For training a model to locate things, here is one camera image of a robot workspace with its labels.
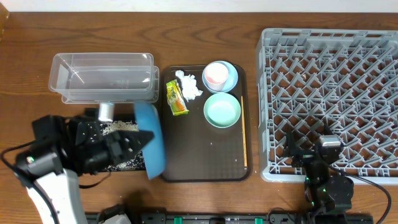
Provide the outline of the dark blue plate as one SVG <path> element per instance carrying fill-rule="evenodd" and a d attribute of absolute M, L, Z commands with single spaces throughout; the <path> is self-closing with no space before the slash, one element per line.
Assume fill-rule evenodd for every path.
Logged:
<path fill-rule="evenodd" d="M 159 115 L 154 105 L 143 102 L 134 104 L 134 114 L 139 132 L 152 131 L 154 134 L 154 138 L 142 150 L 148 179 L 153 179 L 166 168 Z"/>

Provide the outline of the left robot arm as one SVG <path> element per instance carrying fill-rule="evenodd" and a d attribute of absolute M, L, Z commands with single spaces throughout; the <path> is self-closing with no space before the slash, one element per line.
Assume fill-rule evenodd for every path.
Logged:
<path fill-rule="evenodd" d="M 35 142 L 17 155 L 16 174 L 44 223 L 86 223 L 80 176 L 126 162 L 154 139 L 152 131 L 103 135 L 98 122 L 79 117 L 44 116 L 32 129 Z"/>

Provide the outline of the mint green bowl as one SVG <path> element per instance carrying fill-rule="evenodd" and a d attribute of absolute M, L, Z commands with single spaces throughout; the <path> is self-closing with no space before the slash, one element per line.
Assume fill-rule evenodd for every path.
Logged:
<path fill-rule="evenodd" d="M 241 105 L 237 98 L 229 93 L 211 95 L 204 104 L 205 119 L 216 128 L 229 128 L 241 116 Z"/>

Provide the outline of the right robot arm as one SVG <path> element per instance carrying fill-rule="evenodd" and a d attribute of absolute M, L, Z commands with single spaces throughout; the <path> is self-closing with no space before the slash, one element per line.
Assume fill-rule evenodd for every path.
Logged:
<path fill-rule="evenodd" d="M 353 181 L 343 175 L 331 175 L 343 143 L 327 127 L 310 150 L 299 148 L 294 134 L 286 134 L 283 156 L 292 159 L 292 167 L 305 171 L 305 196 L 313 205 L 302 218 L 303 223 L 347 223 L 346 211 L 352 208 Z"/>

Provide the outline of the pile of white rice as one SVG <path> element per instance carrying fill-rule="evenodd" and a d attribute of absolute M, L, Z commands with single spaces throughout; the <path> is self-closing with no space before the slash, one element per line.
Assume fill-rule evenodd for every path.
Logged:
<path fill-rule="evenodd" d="M 137 124 L 133 121 L 113 121 L 112 123 L 89 122 L 79 128 L 78 133 L 81 134 L 83 141 L 87 143 L 95 143 L 100 140 L 100 136 L 105 136 L 114 131 L 138 131 Z M 138 153 L 135 158 L 110 165 L 100 172 L 121 172 L 121 171 L 137 171 L 145 170 L 144 157 L 142 152 Z"/>

